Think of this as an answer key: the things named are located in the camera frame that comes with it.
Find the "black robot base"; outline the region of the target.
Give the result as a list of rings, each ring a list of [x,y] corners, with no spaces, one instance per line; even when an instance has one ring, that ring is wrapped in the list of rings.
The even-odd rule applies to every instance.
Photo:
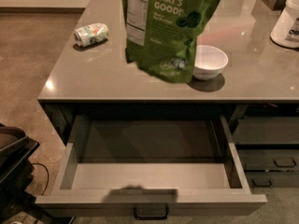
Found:
[[[17,127],[0,126],[0,210],[14,200],[25,210],[36,207],[36,198],[25,191],[33,180],[30,156],[39,143]]]

